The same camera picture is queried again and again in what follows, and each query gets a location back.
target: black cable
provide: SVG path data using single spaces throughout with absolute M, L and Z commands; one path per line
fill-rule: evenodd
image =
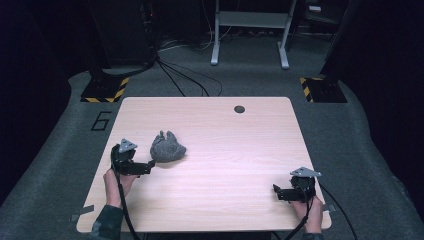
M 297 227 L 290 232 L 290 234 L 285 238 L 285 240 L 291 239 L 305 225 L 305 223 L 308 221 L 309 212 L 311 211 L 312 204 L 314 203 L 314 199 L 312 198 L 311 205 L 308 204 L 308 196 L 306 195 L 306 191 L 300 185 L 298 186 L 303 191 L 303 196 L 305 198 L 305 203 L 306 203 L 306 214 L 300 221 L 299 225 L 297 225 Z
M 166 62 L 163 62 L 163 61 L 161 61 L 159 59 L 157 59 L 156 62 L 159 64 L 159 66 L 162 68 L 162 70 L 168 75 L 168 77 L 172 80 L 172 82 L 174 83 L 174 85 L 178 88 L 178 90 L 180 91 L 180 93 L 184 97 L 185 97 L 185 94 L 182 92 L 182 90 L 180 89 L 180 87 L 178 86 L 178 84 L 175 82 L 174 78 L 169 74 L 169 72 L 172 72 L 175 75 L 177 75 L 177 76 L 179 76 L 179 77 L 181 77 L 183 79 L 189 80 L 190 82 L 193 82 L 196 85 L 198 85 L 202 89 L 202 96 L 203 96 L 203 92 L 205 92 L 206 96 L 208 96 L 208 97 L 210 96 L 209 95 L 209 92 L 206 90 L 206 88 L 201 83 L 199 83 L 198 81 L 196 81 L 193 78 L 190 78 L 187 75 L 179 72 L 175 68 L 169 66 Z
M 271 232 L 278 240 L 281 240 L 280 236 L 278 236 L 278 234 L 274 231 Z
M 324 187 L 321 183 L 319 183 L 319 186 L 333 199 L 333 201 L 336 203 L 336 205 L 339 207 L 340 211 L 343 213 L 344 217 L 346 218 L 346 222 L 349 225 L 350 231 L 352 231 L 353 237 L 355 239 L 358 239 L 358 236 L 356 235 L 355 230 L 353 229 L 352 223 L 350 222 L 349 218 L 347 217 L 347 214 L 343 210 L 342 206 L 340 206 L 339 202 L 334 198 L 334 196 Z
M 193 71 L 193 70 L 191 70 L 191 69 L 189 69 L 189 68 L 186 68 L 186 67 L 180 66 L 180 65 L 175 64 L 175 63 L 170 63 L 170 62 L 166 62 L 166 61 L 163 61 L 163 60 L 161 60 L 161 62 L 166 63 L 166 64 L 169 64 L 169 65 L 173 65 L 173 66 L 176 66 L 176 67 L 179 67 L 179 68 L 182 68 L 182 69 L 185 69 L 185 70 L 187 70 L 187 71 L 190 71 L 190 72 L 192 72 L 192 73 L 195 73 L 195 74 L 198 74 L 198 75 L 203 76 L 203 77 L 205 77 L 205 78 L 208 78 L 208 79 L 210 79 L 210 80 L 212 80 L 212 81 L 215 81 L 216 83 L 218 83 L 218 84 L 219 84 L 219 88 L 220 88 L 219 93 L 217 94 L 217 96 L 221 96 L 221 93 L 222 93 L 222 83 L 221 83 L 220 81 L 216 80 L 215 78 L 209 77 L 209 76 L 207 76 L 207 75 L 204 75 L 204 74 L 202 74 L 202 73 L 199 73 L 199 72 Z
M 203 87 L 203 85 L 202 84 L 200 84 L 199 82 L 197 82 L 196 80 L 194 80 L 194 79 L 192 79 L 192 78 L 190 78 L 190 77 L 188 77 L 187 75 L 185 75 L 185 74 L 183 74 L 183 73 L 181 73 L 181 72 L 179 72 L 179 71 L 177 71 L 175 68 L 173 68 L 173 67 L 171 67 L 171 66 L 169 66 L 168 64 L 166 64 L 166 63 L 164 63 L 164 62 L 162 62 L 162 61 L 160 61 L 160 60 L 158 60 L 161 64 L 163 64 L 164 66 L 166 66 L 170 71 L 172 71 L 175 75 L 177 75 L 177 76 L 179 76 L 179 77 L 181 77 L 181 78 L 185 78 L 185 79 L 187 79 L 187 80 L 189 80 L 190 82 L 193 82 L 193 83 L 195 83 L 195 84 L 197 84 L 201 89 L 202 89 L 202 91 L 205 91 L 205 93 L 206 93 L 206 95 L 209 97 L 209 93 L 208 93 L 208 91 L 206 90 L 206 88 L 205 87 Z
M 159 66 L 162 68 L 162 70 L 168 75 L 168 77 L 171 79 L 171 81 L 174 83 L 174 85 L 177 87 L 178 91 L 180 91 L 181 95 L 185 97 L 185 94 L 181 90 L 181 88 L 178 86 L 178 84 L 175 82 L 174 78 L 165 70 L 165 68 L 162 66 L 162 62 L 159 60 L 156 60 L 156 62 L 159 64 Z
M 128 228 L 130 229 L 131 235 L 133 236 L 133 239 L 140 240 L 140 238 L 137 236 L 137 233 L 134 230 L 134 227 L 132 225 L 130 215 L 128 213 L 127 208 L 127 202 L 125 201 L 125 194 L 124 194 L 124 188 L 121 184 L 121 179 L 119 177 L 119 173 L 116 171 L 115 166 L 112 164 L 112 169 L 116 177 L 116 181 L 118 182 L 118 189 L 119 189 L 119 196 L 121 197 L 121 204 L 122 204 L 122 211 L 125 216 L 125 221 L 127 222 Z

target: wire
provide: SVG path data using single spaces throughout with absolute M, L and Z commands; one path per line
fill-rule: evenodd
M 333 201 L 336 203 L 336 205 L 339 207 L 340 211 L 343 213 L 344 217 L 346 218 L 346 222 L 349 225 L 350 231 L 352 231 L 353 237 L 355 239 L 358 239 L 358 236 L 356 235 L 355 230 L 353 229 L 352 223 L 350 222 L 349 218 L 347 217 L 347 214 L 343 210 L 342 206 L 340 206 L 339 202 L 334 198 L 334 196 L 324 187 L 321 183 L 319 183 L 319 186 L 333 199 Z
M 130 229 L 133 239 L 140 240 L 140 238 L 137 236 L 137 233 L 135 232 L 134 227 L 131 223 L 130 215 L 128 213 L 128 208 L 127 208 L 127 202 L 125 201 L 124 189 L 121 184 L 120 174 L 116 171 L 115 165 L 113 163 L 111 165 L 112 165 L 113 172 L 115 173 L 116 181 L 118 182 L 119 196 L 121 197 L 122 211 L 124 212 L 125 221 L 127 222 L 128 228 Z
M 204 75 L 204 74 L 202 74 L 202 73 L 199 73 L 199 72 L 193 71 L 193 70 L 191 70 L 191 69 L 189 69 L 189 68 L 186 68 L 186 67 L 180 66 L 180 65 L 175 64 L 175 63 L 170 63 L 170 62 L 166 62 L 166 61 L 163 61 L 163 60 L 161 60 L 161 62 L 166 63 L 166 64 L 169 64 L 169 65 L 173 65 L 173 66 L 176 66 L 176 67 L 179 67 L 179 68 L 182 68 L 182 69 L 185 69 L 185 70 L 187 70 L 187 71 L 190 71 L 190 72 L 192 72 L 192 73 L 198 74 L 198 75 L 200 75 L 200 76 L 203 76 L 203 77 L 205 77 L 205 78 L 208 78 L 208 79 L 210 79 L 210 80 L 212 80 L 212 81 L 214 81 L 214 82 L 218 83 L 218 84 L 219 84 L 219 86 L 220 86 L 220 87 L 219 87 L 219 88 L 220 88 L 220 90 L 219 90 L 219 93 L 217 94 L 217 96 L 221 96 L 221 93 L 222 93 L 222 83 L 221 83 L 220 81 L 216 80 L 215 78 L 209 77 L 209 76 L 207 76 L 207 75 Z
M 156 60 L 156 62 L 159 64 L 159 66 L 162 68 L 162 70 L 166 73 L 166 75 L 168 75 L 168 77 L 171 79 L 172 83 L 174 83 L 174 85 L 177 87 L 178 91 L 180 91 L 181 95 L 183 95 L 183 97 L 185 97 L 185 94 L 183 93 L 181 88 L 178 86 L 178 84 L 175 82 L 174 78 L 163 67 L 162 62 L 159 61 L 159 60 Z
M 208 76 L 206 76 L 206 75 L 204 75 L 204 74 L 202 74 L 202 73 L 199 73 L 199 72 L 196 72 L 196 71 L 190 70 L 189 68 L 186 68 L 186 67 L 183 67 L 183 66 L 180 66 L 180 65 L 174 64 L 174 63 L 165 62 L 165 61 L 162 61 L 162 60 L 159 60 L 159 59 L 157 59 L 157 60 L 156 60 L 156 62 L 159 64 L 159 66 L 162 68 L 162 70 L 163 70 L 163 71 L 164 71 L 164 72 L 168 75 L 168 77 L 171 79 L 171 81 L 173 82 L 173 84 L 177 87 L 177 89 L 179 90 L 179 92 L 181 93 L 181 95 L 183 95 L 184 97 L 185 97 L 186 95 L 183 93 L 183 91 L 182 91 L 182 90 L 181 90 L 181 88 L 178 86 L 177 82 L 176 82 L 176 81 L 175 81 L 175 79 L 171 76 L 171 74 L 170 74 L 170 73 L 173 73 L 173 74 L 175 74 L 176 76 L 178 76 L 178 77 L 180 77 L 180 78 L 186 79 L 186 80 L 188 80 L 188 81 L 190 81 L 190 82 L 193 82 L 193 83 L 195 83 L 196 85 L 198 85 L 198 86 L 202 89 L 202 96 L 203 96 L 203 93 L 205 93 L 205 94 L 206 94 L 206 96 L 208 96 L 208 97 L 210 96 L 210 94 L 209 94 L 209 92 L 206 90 L 206 88 L 205 88 L 205 87 L 204 87 L 201 83 L 199 83 L 198 81 L 194 80 L 193 78 L 191 78 L 191 77 L 189 77 L 189 76 L 187 76 L 187 75 L 185 75 L 185 74 L 181 73 L 180 71 L 178 71 L 177 69 L 175 69 L 174 67 L 172 67 L 172 66 L 170 66 L 170 65 L 173 65 L 173 66 L 176 66 L 176 67 L 179 67 L 179 68 L 182 68 L 182 69 L 188 70 L 188 71 L 190 71 L 190 72 L 192 72 L 192 73 L 195 73 L 195 74 L 201 75 L 201 76 L 203 76 L 203 77 L 206 77 L 206 78 L 208 78 L 208 79 L 211 79 L 211 80 L 213 80 L 213 81 L 217 82 L 217 83 L 220 85 L 220 91 L 219 91 L 219 93 L 218 93 L 218 95 L 217 95 L 217 96 L 220 96 L 220 95 L 221 95 L 221 93 L 222 93 L 222 83 L 221 83 L 220 81 L 218 81 L 218 80 L 214 79 L 214 78 L 208 77 Z
M 238 12 L 240 7 L 240 0 L 238 0 L 237 2 L 237 8 L 236 8 L 236 12 Z M 232 26 L 228 28 L 228 30 L 219 38 L 219 40 L 221 40 L 223 37 L 225 37 L 225 35 L 227 35 L 227 33 L 231 30 Z
M 306 191 L 300 186 L 300 184 L 298 184 L 297 186 L 300 189 L 302 189 L 302 192 L 303 192 L 303 197 L 304 197 L 305 203 L 306 203 L 306 214 L 302 218 L 302 220 L 300 221 L 299 225 L 297 225 L 297 227 L 295 229 L 293 229 L 293 231 L 290 232 L 290 234 L 285 238 L 285 240 L 291 239 L 305 225 L 306 221 L 308 220 L 309 212 L 311 211 L 312 204 L 314 203 L 314 198 L 312 198 L 311 199 L 311 205 L 309 205 L 308 204 L 308 202 L 309 202 L 308 201 L 308 196 L 306 195 Z
M 176 39 L 170 39 L 170 40 L 164 40 L 161 44 L 160 44 L 160 48 L 168 48 L 168 46 L 175 46 L 175 43 L 179 42 Z
M 206 21 L 208 22 L 209 32 L 210 32 L 210 38 L 209 38 L 209 43 L 206 45 L 206 47 L 196 48 L 197 50 L 200 50 L 200 51 L 205 50 L 206 48 L 208 48 L 211 45 L 211 43 L 213 42 L 212 41 L 212 39 L 213 39 L 212 27 L 211 27 L 211 23 L 209 22 L 208 14 L 206 13 L 206 8 L 205 8 L 205 2 L 204 2 L 204 0 L 202 0 L 202 6 L 203 6 L 203 13 L 205 14 Z
M 161 49 L 158 52 L 164 52 L 164 51 L 168 51 L 168 50 L 171 50 L 171 49 L 174 49 L 174 48 L 190 47 L 190 46 L 192 46 L 192 45 L 191 44 L 175 45 L 175 46 L 171 46 L 171 47 L 168 47 L 168 48 L 165 48 L 165 49 Z
M 281 240 L 280 236 L 278 236 L 278 234 L 274 231 L 271 232 L 278 240 Z

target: sleeve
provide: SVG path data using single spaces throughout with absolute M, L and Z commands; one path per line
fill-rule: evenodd
M 122 209 L 105 205 L 93 224 L 89 240 L 119 240 L 124 213 Z
M 324 235 L 321 233 L 305 233 L 302 240 L 324 240 Z

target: hand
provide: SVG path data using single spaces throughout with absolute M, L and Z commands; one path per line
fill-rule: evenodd
M 309 200 L 309 205 L 311 202 L 312 207 L 309 211 L 308 221 L 305 223 L 305 232 L 321 233 L 322 209 L 324 204 L 317 196 L 314 196 L 313 199 Z M 291 205 L 296 211 L 297 217 L 299 219 L 303 219 L 303 217 L 306 215 L 306 203 L 291 202 Z
M 124 195 L 127 196 L 131 190 L 131 186 L 137 175 L 121 175 L 119 174 L 120 182 L 124 190 Z M 122 208 L 121 197 L 119 195 L 118 182 L 116 181 L 115 173 L 112 169 L 106 171 L 103 175 L 106 188 L 106 204 L 118 208 Z

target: wooden table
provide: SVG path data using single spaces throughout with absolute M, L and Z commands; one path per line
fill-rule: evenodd
M 244 113 L 234 111 L 238 105 Z M 112 147 L 126 138 L 138 145 L 134 161 L 147 163 L 160 130 L 172 131 L 187 152 L 179 161 L 156 164 L 134 183 L 127 204 L 136 231 L 271 231 L 298 225 L 290 204 L 273 191 L 273 184 L 291 188 L 291 171 L 313 169 L 288 98 L 132 97 L 123 100 L 85 202 L 94 211 L 80 216 L 78 231 L 91 231 L 106 202 L 102 176 Z M 318 184 L 316 189 L 324 201 Z M 330 225 L 324 212 L 323 228 Z

